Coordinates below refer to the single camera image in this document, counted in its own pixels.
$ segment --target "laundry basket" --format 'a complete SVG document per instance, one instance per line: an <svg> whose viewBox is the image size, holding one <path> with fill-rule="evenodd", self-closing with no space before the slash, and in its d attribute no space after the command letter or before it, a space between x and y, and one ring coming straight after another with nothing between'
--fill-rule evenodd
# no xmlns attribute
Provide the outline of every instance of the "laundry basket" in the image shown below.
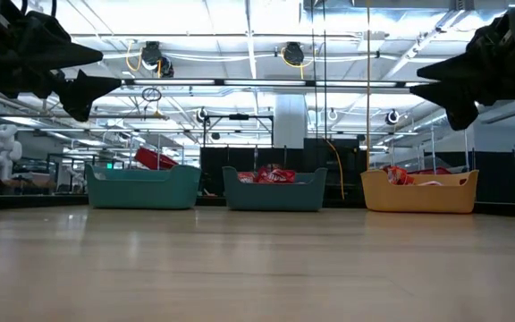
<svg viewBox="0 0 515 322"><path fill-rule="evenodd" d="M232 210L318 211L323 206L327 169L296 174L295 183L245 183L230 166L224 169L225 197Z"/></svg>
<svg viewBox="0 0 515 322"><path fill-rule="evenodd" d="M198 196L201 170L114 170L87 165L89 204L95 208L188 209Z"/></svg>
<svg viewBox="0 0 515 322"><path fill-rule="evenodd" d="M478 171L465 174L412 174L414 185L394 185L387 173L361 174L367 208L386 212L469 214L474 208ZM442 186L419 186L436 181Z"/></svg>

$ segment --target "yellow basket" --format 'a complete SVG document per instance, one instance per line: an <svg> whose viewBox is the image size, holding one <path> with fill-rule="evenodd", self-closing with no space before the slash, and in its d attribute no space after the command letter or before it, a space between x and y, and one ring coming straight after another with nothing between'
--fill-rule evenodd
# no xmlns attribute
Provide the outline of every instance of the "yellow basket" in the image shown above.
<svg viewBox="0 0 515 322"><path fill-rule="evenodd" d="M395 185L382 170L361 174L367 208L385 212L469 214L474 209L478 170L465 174L414 174L415 185ZM442 186L419 186L436 181Z"/></svg>

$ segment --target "red container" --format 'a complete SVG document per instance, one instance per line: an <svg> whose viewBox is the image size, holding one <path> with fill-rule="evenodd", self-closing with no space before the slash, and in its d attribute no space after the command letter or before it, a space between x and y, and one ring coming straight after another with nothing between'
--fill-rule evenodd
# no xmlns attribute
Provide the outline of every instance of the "red container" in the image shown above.
<svg viewBox="0 0 515 322"><path fill-rule="evenodd" d="M160 164L160 170L169 170L172 169L173 166L178 165L176 161L163 154L160 155L160 160L157 163L157 156L158 154L154 151L147 148L139 148L139 150L136 151L134 159L150 170L158 170L158 163Z"/></svg>

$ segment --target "teal basket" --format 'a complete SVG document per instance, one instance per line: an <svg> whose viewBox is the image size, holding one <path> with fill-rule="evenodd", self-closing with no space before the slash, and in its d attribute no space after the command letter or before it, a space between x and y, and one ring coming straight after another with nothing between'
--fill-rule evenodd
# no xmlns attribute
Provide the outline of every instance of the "teal basket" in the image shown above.
<svg viewBox="0 0 515 322"><path fill-rule="evenodd" d="M244 183L236 169L225 166L224 187L232 210L318 211L323 206L327 169L296 174L295 183Z"/></svg>
<svg viewBox="0 0 515 322"><path fill-rule="evenodd" d="M189 209L196 204L201 170L113 170L87 165L89 204L95 208Z"/></svg>

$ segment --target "wooden floor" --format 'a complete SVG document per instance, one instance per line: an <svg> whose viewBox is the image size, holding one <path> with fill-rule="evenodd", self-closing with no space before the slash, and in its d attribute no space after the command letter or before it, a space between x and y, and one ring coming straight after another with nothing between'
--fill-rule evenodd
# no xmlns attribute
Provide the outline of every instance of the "wooden floor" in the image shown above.
<svg viewBox="0 0 515 322"><path fill-rule="evenodd" d="M515 218L0 211L0 321L515 322Z"/></svg>

